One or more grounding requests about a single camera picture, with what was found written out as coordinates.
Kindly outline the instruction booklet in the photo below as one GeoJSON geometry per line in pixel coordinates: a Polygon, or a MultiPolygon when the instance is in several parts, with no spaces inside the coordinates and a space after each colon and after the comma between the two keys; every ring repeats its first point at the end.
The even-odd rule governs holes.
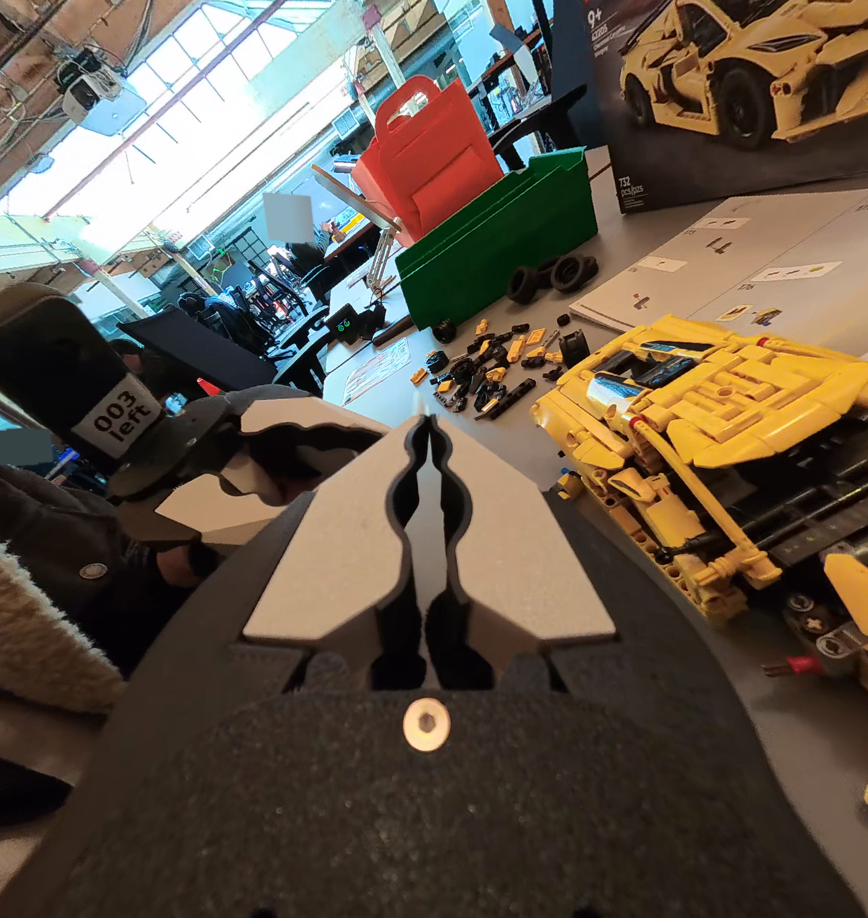
{"type": "Polygon", "coordinates": [[[672,315],[868,359],[868,188],[730,198],[571,312],[618,332],[672,315]]]}

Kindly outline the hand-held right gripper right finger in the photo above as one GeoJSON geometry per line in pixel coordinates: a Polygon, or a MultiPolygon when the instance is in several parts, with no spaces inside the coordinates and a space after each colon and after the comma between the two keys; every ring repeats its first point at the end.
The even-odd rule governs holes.
{"type": "Polygon", "coordinates": [[[519,655],[616,638],[538,486],[454,424],[431,419],[447,575],[431,604],[438,673],[504,673],[519,655]]]}

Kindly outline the person's white shirt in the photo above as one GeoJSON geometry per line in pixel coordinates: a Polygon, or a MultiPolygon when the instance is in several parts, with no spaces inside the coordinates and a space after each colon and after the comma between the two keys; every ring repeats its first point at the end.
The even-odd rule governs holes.
{"type": "Polygon", "coordinates": [[[0,895],[79,782],[106,718],[0,691],[0,895]]]}

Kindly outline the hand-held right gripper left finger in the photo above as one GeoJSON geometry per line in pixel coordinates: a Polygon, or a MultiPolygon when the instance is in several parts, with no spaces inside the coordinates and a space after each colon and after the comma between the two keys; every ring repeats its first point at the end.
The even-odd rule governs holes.
{"type": "Polygon", "coordinates": [[[315,490],[244,626],[247,641],[337,654],[356,684],[373,688],[424,680],[405,527],[418,509],[428,426],[411,417],[315,490]]]}

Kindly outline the black partition panel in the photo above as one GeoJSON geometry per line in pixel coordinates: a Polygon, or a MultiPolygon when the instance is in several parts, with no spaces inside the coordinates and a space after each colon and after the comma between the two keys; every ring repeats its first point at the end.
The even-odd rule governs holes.
{"type": "Polygon", "coordinates": [[[178,309],[132,322],[119,322],[118,328],[222,392],[273,384],[278,373],[272,362],[222,338],[178,309]]]}

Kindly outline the person's left forearm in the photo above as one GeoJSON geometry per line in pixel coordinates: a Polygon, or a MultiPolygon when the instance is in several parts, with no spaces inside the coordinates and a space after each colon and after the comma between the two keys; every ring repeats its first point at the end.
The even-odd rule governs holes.
{"type": "Polygon", "coordinates": [[[194,541],[156,551],[126,534],[104,499],[53,488],[50,571],[43,590],[124,676],[135,670],[188,596],[222,556],[194,541]]]}

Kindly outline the pile of black yellow parts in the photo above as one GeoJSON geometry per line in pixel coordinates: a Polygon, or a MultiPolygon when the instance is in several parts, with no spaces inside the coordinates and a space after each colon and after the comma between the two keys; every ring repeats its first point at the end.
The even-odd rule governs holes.
{"type": "Polygon", "coordinates": [[[482,319],[460,352],[446,353],[450,365],[443,373],[430,375],[425,358],[411,374],[411,385],[449,414],[469,410],[477,420],[497,418],[531,394],[539,381],[557,383],[569,370],[562,362],[559,338],[577,329],[568,329],[570,323],[571,316],[563,314],[555,328],[518,323],[498,331],[482,319]]]}

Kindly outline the toy car box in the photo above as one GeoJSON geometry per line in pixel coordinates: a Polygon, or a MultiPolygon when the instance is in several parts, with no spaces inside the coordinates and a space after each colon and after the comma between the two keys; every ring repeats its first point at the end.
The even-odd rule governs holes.
{"type": "Polygon", "coordinates": [[[868,175],[868,1],[583,9],[621,213],[868,175]]]}

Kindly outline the green storage bin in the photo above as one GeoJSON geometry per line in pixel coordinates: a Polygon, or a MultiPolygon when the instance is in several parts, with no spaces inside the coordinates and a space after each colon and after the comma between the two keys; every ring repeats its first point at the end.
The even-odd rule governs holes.
{"type": "Polygon", "coordinates": [[[396,256],[418,329],[463,324],[504,295],[515,269],[597,234],[585,154],[576,147],[532,157],[396,256]]]}

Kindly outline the white printed leaflet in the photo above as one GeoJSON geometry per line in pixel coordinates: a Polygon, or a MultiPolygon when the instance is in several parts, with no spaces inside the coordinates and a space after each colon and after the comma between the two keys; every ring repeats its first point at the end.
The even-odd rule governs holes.
{"type": "Polygon", "coordinates": [[[401,371],[409,364],[410,359],[409,340],[402,338],[394,341],[348,374],[341,404],[347,406],[365,395],[373,387],[401,371]]]}

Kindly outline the grey desk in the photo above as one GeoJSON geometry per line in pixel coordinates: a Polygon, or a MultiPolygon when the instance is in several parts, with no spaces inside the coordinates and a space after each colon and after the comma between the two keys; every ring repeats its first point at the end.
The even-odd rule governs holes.
{"type": "Polygon", "coordinates": [[[421,754],[393,701],[325,702],[335,727],[297,878],[311,916],[868,916],[868,699],[753,698],[753,618],[716,648],[612,524],[541,503],[618,635],[522,657],[506,676],[452,646],[434,601],[453,731],[421,754]]]}

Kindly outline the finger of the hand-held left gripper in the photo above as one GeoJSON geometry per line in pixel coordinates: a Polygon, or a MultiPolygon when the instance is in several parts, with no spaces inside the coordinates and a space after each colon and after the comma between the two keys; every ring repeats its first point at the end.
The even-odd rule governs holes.
{"type": "Polygon", "coordinates": [[[257,399],[240,433],[260,466],[344,466],[391,432],[378,421],[313,396],[257,399]]]}
{"type": "Polygon", "coordinates": [[[319,482],[311,467],[304,475],[273,474],[250,455],[235,455],[220,472],[203,473],[175,488],[154,513],[198,534],[204,545],[236,549],[319,482]]]}

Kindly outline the ceiling-mounted white device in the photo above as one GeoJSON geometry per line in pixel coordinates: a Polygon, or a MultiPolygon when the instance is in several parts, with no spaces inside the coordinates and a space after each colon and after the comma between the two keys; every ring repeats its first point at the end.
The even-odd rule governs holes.
{"type": "Polygon", "coordinates": [[[85,131],[113,137],[128,129],[146,102],[98,48],[85,47],[64,61],[55,75],[64,115],[85,131]]]}

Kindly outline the yellow brick car model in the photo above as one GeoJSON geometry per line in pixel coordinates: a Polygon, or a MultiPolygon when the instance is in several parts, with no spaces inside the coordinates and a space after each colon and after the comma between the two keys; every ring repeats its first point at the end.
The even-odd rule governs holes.
{"type": "Polygon", "coordinates": [[[801,645],[771,678],[868,693],[868,361],[674,316],[567,370],[530,416],[709,623],[761,593],[801,645]]]}

